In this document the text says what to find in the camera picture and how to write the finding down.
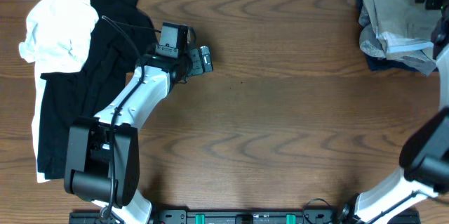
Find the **khaki green shorts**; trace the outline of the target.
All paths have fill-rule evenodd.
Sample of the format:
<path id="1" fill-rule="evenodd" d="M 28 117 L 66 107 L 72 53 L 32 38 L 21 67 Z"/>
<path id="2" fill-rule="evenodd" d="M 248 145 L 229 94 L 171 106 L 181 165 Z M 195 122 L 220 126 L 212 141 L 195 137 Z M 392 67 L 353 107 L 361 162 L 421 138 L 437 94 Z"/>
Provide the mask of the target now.
<path id="1" fill-rule="evenodd" d="M 372 57 L 433 63 L 431 32 L 440 11 L 427 10 L 415 0 L 362 0 L 359 45 Z"/>

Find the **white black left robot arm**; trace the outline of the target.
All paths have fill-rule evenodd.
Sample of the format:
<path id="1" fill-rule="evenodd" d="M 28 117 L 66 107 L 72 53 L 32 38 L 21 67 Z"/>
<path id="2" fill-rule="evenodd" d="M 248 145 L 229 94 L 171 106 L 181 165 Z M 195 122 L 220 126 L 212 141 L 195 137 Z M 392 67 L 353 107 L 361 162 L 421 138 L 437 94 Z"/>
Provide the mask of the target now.
<path id="1" fill-rule="evenodd" d="M 179 81 L 213 71 L 207 46 L 175 52 L 157 46 L 138 59 L 133 78 L 93 117 L 79 117 L 69 129 L 64 187 L 99 206 L 74 212 L 70 223 L 148 223 L 152 203 L 138 191 L 138 134 L 156 105 Z"/>

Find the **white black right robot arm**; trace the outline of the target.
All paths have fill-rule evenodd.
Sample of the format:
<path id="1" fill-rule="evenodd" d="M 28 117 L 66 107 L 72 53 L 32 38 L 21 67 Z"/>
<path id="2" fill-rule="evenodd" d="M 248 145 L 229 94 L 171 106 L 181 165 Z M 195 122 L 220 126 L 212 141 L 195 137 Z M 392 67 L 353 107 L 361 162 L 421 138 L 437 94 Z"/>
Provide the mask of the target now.
<path id="1" fill-rule="evenodd" d="M 440 10 L 431 33 L 440 76 L 440 110 L 405 143 L 398 168 L 373 189 L 354 195 L 335 223 L 419 223 L 413 205 L 448 193 L 448 0 L 415 0 Z"/>

